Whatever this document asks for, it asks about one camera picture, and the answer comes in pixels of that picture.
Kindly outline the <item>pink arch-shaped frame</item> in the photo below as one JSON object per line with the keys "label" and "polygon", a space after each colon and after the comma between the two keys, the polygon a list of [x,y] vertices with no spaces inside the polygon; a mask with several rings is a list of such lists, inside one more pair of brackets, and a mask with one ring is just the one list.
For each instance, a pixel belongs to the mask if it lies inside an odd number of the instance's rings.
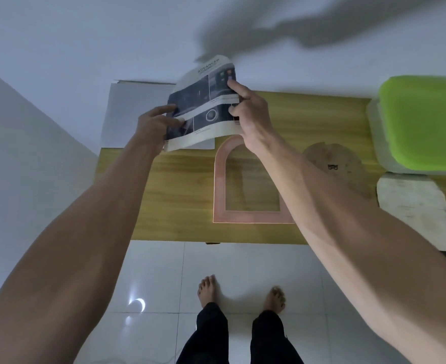
{"label": "pink arch-shaped frame", "polygon": [[250,212],[226,209],[226,160],[238,146],[244,145],[241,135],[225,140],[215,155],[213,223],[220,224],[295,224],[284,200],[279,195],[278,212]]}

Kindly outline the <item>person's left forearm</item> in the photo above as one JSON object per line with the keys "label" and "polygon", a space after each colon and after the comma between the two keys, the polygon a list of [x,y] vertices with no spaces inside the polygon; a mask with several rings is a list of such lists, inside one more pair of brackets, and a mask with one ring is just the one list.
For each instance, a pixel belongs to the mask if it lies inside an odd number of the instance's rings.
{"label": "person's left forearm", "polygon": [[36,238],[0,288],[0,364],[73,364],[112,298],[153,160],[135,135]]}

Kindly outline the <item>white arch-shaped board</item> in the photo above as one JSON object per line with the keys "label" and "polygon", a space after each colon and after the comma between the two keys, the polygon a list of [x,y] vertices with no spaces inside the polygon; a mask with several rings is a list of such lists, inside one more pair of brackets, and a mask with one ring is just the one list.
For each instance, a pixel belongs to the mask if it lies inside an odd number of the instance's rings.
{"label": "white arch-shaped board", "polygon": [[446,251],[446,197],[431,178],[385,173],[376,191],[381,209],[419,232],[439,251]]}

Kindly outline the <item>person's right foot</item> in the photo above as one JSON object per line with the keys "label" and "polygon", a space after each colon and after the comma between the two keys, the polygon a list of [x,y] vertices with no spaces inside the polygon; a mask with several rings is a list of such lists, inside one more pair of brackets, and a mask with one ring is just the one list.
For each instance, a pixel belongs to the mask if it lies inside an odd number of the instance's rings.
{"label": "person's right foot", "polygon": [[286,308],[286,295],[280,286],[273,286],[268,292],[262,312],[273,312],[280,315]]}

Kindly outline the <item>white paper sheet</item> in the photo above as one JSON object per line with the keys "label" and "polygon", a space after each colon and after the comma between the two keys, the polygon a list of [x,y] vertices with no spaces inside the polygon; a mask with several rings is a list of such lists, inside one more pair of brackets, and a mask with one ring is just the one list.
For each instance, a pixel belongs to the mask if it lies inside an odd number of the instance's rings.
{"label": "white paper sheet", "polygon": [[175,84],[116,80],[111,83],[101,148],[123,148],[135,133],[139,116],[167,103]]}

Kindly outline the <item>person's foot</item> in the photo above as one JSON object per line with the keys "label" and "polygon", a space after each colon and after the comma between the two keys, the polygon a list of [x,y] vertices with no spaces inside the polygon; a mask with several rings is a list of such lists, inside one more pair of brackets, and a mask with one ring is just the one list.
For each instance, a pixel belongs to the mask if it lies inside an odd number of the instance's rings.
{"label": "person's foot", "polygon": [[280,315],[286,308],[286,295],[280,286],[273,286],[268,292],[262,312],[273,312]]}
{"label": "person's foot", "polygon": [[197,296],[201,307],[205,308],[210,303],[219,303],[220,288],[215,275],[206,276],[198,286]]}

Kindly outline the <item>person's left hand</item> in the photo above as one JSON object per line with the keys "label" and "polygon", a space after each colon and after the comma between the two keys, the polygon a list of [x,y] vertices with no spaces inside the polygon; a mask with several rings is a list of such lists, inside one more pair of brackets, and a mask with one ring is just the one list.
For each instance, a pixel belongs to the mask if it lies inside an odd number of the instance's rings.
{"label": "person's left hand", "polygon": [[167,114],[172,114],[176,108],[175,104],[158,106],[138,118],[134,137],[147,146],[153,156],[157,156],[163,150],[168,129],[165,125],[165,117],[171,117]]}

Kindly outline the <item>person's left foot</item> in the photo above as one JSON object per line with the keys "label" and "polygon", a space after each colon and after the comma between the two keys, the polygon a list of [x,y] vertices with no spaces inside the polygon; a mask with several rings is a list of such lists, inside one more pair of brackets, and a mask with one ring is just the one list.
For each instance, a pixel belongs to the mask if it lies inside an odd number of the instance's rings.
{"label": "person's left foot", "polygon": [[220,288],[215,275],[206,276],[198,286],[197,296],[201,307],[205,308],[210,303],[219,303]]}

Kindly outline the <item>brown arch-shaped wooden board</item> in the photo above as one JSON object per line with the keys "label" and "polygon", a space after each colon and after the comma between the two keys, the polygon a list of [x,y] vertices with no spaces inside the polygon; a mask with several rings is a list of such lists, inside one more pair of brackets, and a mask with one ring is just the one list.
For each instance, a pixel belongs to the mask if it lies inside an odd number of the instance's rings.
{"label": "brown arch-shaped wooden board", "polygon": [[372,201],[374,196],[368,186],[368,174],[360,158],[339,144],[315,143],[304,152],[304,157],[324,173],[335,178],[348,189]]}

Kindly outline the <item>person's right hand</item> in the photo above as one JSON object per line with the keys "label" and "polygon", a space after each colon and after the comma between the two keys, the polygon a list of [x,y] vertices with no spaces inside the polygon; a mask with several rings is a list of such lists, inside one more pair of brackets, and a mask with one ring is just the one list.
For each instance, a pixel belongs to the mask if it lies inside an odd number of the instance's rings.
{"label": "person's right hand", "polygon": [[244,144],[262,159],[268,154],[277,136],[270,120],[268,103],[256,92],[235,80],[228,80],[227,85],[238,94],[239,103],[243,103],[239,124]]}

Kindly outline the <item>person's right forearm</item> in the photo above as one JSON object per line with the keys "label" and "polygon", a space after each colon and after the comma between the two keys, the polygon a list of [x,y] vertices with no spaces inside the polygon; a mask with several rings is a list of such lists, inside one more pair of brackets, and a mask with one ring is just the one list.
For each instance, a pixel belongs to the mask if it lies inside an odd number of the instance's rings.
{"label": "person's right forearm", "polygon": [[244,141],[370,329],[411,363],[446,364],[446,257],[280,137]]}

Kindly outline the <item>dark printed booklet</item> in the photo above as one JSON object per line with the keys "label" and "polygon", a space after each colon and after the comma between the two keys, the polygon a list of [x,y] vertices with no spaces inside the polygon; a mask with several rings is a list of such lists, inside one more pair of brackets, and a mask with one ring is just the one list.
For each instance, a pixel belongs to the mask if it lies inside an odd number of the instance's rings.
{"label": "dark printed booklet", "polygon": [[171,116],[183,123],[167,128],[165,152],[212,150],[216,138],[242,134],[239,119],[229,112],[240,100],[228,86],[229,80],[236,80],[233,62],[216,55],[178,81],[167,103],[176,106]]}

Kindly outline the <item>black trousers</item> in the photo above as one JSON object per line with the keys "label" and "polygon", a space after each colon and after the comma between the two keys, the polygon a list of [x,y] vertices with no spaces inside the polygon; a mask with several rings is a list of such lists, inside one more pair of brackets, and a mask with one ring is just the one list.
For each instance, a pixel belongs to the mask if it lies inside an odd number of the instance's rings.
{"label": "black trousers", "polygon": [[[198,314],[196,330],[176,364],[229,364],[228,320],[215,302],[209,302]],[[252,323],[250,364],[304,364],[286,337],[279,315],[272,310],[263,310]]]}

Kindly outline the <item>white container with green lid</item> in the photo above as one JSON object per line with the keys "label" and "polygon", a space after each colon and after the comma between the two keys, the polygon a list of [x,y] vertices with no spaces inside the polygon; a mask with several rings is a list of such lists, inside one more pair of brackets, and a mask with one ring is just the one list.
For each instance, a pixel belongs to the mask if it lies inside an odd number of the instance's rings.
{"label": "white container with green lid", "polygon": [[446,77],[391,77],[366,113],[377,161],[386,171],[446,176]]}

